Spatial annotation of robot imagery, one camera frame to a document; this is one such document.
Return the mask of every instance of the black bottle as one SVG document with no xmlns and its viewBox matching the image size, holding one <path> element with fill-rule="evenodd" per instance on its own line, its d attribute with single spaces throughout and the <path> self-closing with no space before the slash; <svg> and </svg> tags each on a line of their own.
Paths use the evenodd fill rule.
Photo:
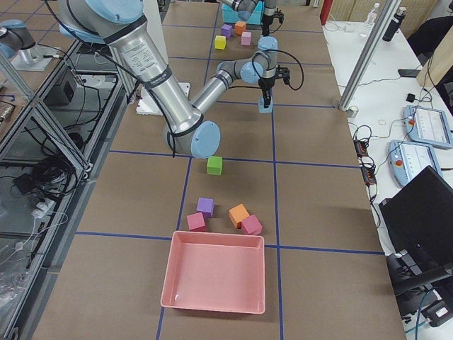
<svg viewBox="0 0 453 340">
<path fill-rule="evenodd" d="M 401 26 L 401 23 L 403 22 L 403 19 L 406 17 L 406 7 L 400 7 L 394 17 L 391 19 L 389 27 L 385 31 L 384 37 L 382 39 L 384 41 L 390 41 L 396 31 L 398 30 L 399 26 Z"/>
</svg>

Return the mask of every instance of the pink plastic tray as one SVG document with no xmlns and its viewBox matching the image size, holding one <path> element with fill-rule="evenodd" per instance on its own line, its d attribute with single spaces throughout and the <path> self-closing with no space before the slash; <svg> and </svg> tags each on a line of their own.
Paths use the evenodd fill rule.
<svg viewBox="0 0 453 340">
<path fill-rule="evenodd" d="M 264 238 L 174 232 L 161 305 L 263 314 Z"/>
</svg>

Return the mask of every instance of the smartphone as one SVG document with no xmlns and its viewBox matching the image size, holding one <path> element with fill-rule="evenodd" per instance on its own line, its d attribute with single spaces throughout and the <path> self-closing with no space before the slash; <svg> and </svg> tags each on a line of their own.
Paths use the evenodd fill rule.
<svg viewBox="0 0 453 340">
<path fill-rule="evenodd" d="M 416 78 L 418 76 L 419 69 L 399 69 L 398 74 L 401 78 Z"/>
</svg>

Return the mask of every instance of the foam cube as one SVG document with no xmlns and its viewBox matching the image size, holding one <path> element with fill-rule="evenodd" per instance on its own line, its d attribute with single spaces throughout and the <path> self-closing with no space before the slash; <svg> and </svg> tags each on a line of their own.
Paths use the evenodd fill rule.
<svg viewBox="0 0 453 340">
<path fill-rule="evenodd" d="M 224 50 L 227 46 L 226 41 L 227 37 L 224 37 L 223 35 L 216 35 L 214 40 L 214 48 L 216 50 Z"/>
<path fill-rule="evenodd" d="M 233 35 L 233 26 L 224 24 L 220 28 L 220 34 L 226 38 L 230 38 Z"/>
<path fill-rule="evenodd" d="M 212 198 L 198 198 L 197 211 L 203 217 L 211 218 L 214 215 L 214 200 Z"/>
<path fill-rule="evenodd" d="M 252 42 L 252 32 L 243 32 L 241 36 L 241 45 L 250 46 Z"/>
<path fill-rule="evenodd" d="M 187 223 L 191 232 L 206 232 L 206 223 L 201 212 L 187 216 Z"/>
<path fill-rule="evenodd" d="M 243 21 L 238 21 L 234 24 L 234 32 L 237 35 L 242 35 L 242 33 L 247 29 L 247 24 Z"/>
<path fill-rule="evenodd" d="M 241 225 L 242 232 L 246 235 L 259 235 L 263 231 L 263 226 L 255 215 L 244 218 Z"/>
<path fill-rule="evenodd" d="M 206 170 L 209 175 L 222 175 L 222 158 L 219 156 L 211 156 L 207 159 Z"/>
<path fill-rule="evenodd" d="M 236 207 L 229 210 L 229 219 L 236 227 L 236 229 L 241 229 L 242 221 L 244 221 L 248 216 L 248 211 L 243 204 L 237 205 Z"/>
</svg>

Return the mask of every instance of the orange cube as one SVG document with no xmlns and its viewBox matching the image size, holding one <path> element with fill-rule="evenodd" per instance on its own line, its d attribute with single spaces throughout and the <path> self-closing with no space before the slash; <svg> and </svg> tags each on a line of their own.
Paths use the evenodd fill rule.
<svg viewBox="0 0 453 340">
<path fill-rule="evenodd" d="M 242 35 L 242 33 L 247 29 L 247 24 L 243 21 L 238 21 L 234 24 L 234 32 L 237 35 Z"/>
<path fill-rule="evenodd" d="M 249 216 L 248 211 L 243 204 L 237 205 L 236 207 L 230 209 L 228 215 L 236 229 L 241 229 L 241 222 Z"/>
</svg>

